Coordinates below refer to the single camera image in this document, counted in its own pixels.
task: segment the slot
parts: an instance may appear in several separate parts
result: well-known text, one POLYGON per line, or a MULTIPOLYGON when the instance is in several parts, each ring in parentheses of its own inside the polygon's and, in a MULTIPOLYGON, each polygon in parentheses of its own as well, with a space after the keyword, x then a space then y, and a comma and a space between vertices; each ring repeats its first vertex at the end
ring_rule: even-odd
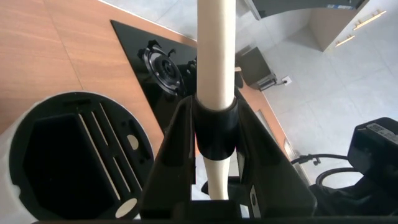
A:
POLYGON ((94 112, 91 112, 91 115, 93 115, 93 117, 94 117, 95 123, 97 124, 97 127, 102 135, 102 138, 105 141, 105 144, 108 145, 108 141, 106 140, 106 137, 105 137, 104 133, 102 132, 102 128, 101 128, 100 124, 98 123, 97 117, 95 116, 94 112))
POLYGON ((123 174, 122 170, 120 169, 118 162, 116 161, 115 158, 113 158, 113 161, 114 161, 114 163, 116 164, 116 167, 118 168, 118 171, 119 171, 120 175, 122 176, 122 179, 123 179, 124 184, 126 185, 126 187, 127 187, 127 189, 129 190, 129 192, 131 192, 131 191, 130 191, 130 186, 127 184, 127 181, 126 181, 126 179, 124 178, 124 174, 123 174))
POLYGON ((133 171, 132 166, 131 166, 131 164, 130 164, 130 162, 129 162, 127 156, 126 156, 126 153, 124 152, 126 149, 123 148, 122 145, 120 144, 119 138, 118 138, 118 136, 116 135, 116 133, 114 132, 114 129, 113 129, 113 127, 112 127, 112 124, 111 124, 111 122, 110 122, 110 120, 109 120, 109 118, 108 118, 108 115, 106 114, 106 112, 105 112, 105 110, 104 110, 103 105, 102 105, 101 103, 99 103, 99 105, 100 105, 100 107, 101 107, 101 109, 102 109, 102 112, 103 112, 104 115, 105 115, 106 120, 108 121, 109 127, 111 127, 112 133, 113 133, 113 135, 114 135, 116 141, 118 142, 118 145, 119 145, 119 147, 120 147, 120 150, 121 150, 121 152, 123 153, 123 156, 124 156, 124 158, 125 158, 125 160, 126 160, 128 166, 129 166, 129 168, 130 168, 130 170, 131 170, 131 172, 132 172, 134 178, 136 179, 136 182, 138 183, 138 187, 142 190, 142 187, 141 187, 141 185, 140 185, 140 182, 138 181, 138 178, 137 178, 137 176, 136 176, 136 173, 133 171))
POLYGON ((106 174, 106 176, 107 176, 109 182, 111 183, 111 186, 112 186, 112 188, 113 188, 113 191, 114 191, 116 197, 118 198, 118 200, 120 200, 120 195, 119 195, 119 193, 118 193, 118 190, 116 190, 116 187, 115 187, 115 185, 114 185, 114 183, 113 183, 113 181, 112 181, 112 179, 111 179, 111 176, 109 175, 108 170, 105 168, 105 164, 104 164, 104 162, 103 162, 103 160, 102 160, 102 158, 101 158, 101 156, 100 156, 100 153, 98 152, 97 147, 96 147, 95 144, 94 144, 94 141, 93 141, 93 138, 91 137, 90 131, 88 130, 87 125, 86 125, 86 123, 85 123, 85 121, 84 121, 84 119, 83 119, 83 117, 82 117, 81 114, 79 114, 79 118, 80 118, 81 122, 83 123, 83 126, 85 127, 86 133, 87 133, 87 135, 88 135, 88 137, 89 137, 89 139, 90 139, 91 144, 92 144, 93 147, 94 147, 95 153, 97 154, 99 161, 101 162, 101 165, 102 165, 102 167, 103 167, 103 169, 104 169, 104 171, 105 171, 105 174, 106 174))

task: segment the black glass cooktop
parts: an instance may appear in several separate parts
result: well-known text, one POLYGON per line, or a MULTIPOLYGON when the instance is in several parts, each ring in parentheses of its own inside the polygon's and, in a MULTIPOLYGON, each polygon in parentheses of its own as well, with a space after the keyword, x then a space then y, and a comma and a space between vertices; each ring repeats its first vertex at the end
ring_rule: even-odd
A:
POLYGON ((196 93, 197 50, 117 21, 111 23, 165 133, 179 101, 196 93))

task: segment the black appliance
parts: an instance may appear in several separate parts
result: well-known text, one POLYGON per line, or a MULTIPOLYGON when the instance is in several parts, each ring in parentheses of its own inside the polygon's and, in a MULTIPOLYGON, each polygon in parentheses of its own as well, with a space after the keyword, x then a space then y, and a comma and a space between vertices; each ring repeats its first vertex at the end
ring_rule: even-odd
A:
MULTIPOLYGON (((117 21, 111 23, 165 133, 178 103, 196 93, 197 50, 117 21)), ((235 94, 242 99, 238 90, 235 94)))
POLYGON ((358 9, 365 0, 244 0, 257 20, 297 9, 358 9))

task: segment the white plastic pipe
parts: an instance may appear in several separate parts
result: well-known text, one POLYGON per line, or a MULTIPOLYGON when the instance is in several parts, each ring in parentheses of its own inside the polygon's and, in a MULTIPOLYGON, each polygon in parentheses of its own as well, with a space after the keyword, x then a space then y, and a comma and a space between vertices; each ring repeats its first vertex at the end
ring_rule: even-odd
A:
MULTIPOLYGON (((236 0, 198 0, 197 97, 221 111, 234 100, 236 0)), ((229 158, 203 157, 212 200, 228 199, 229 158)))

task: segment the black cable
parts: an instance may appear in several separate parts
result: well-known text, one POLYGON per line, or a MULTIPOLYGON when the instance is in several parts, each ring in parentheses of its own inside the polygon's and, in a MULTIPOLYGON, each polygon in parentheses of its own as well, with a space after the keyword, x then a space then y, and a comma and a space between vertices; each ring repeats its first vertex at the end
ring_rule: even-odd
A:
POLYGON ((336 169, 330 169, 327 171, 324 171, 321 173, 318 177, 317 180, 315 181, 315 184, 317 184, 320 187, 323 187, 322 182, 323 180, 332 175, 332 174, 337 174, 341 172, 358 172, 354 167, 344 167, 344 168, 336 168, 336 169))
POLYGON ((287 83, 287 81, 284 80, 284 81, 282 81, 282 82, 280 82, 280 83, 275 83, 275 85, 285 85, 286 83, 287 83))
POLYGON ((298 158, 292 160, 290 163, 295 164, 295 163, 305 163, 308 162, 312 159, 317 159, 316 162, 314 162, 315 165, 318 165, 320 163, 319 158, 332 158, 332 159, 344 159, 348 160, 347 156, 341 156, 341 155, 334 155, 334 154, 308 154, 306 156, 299 156, 298 158))

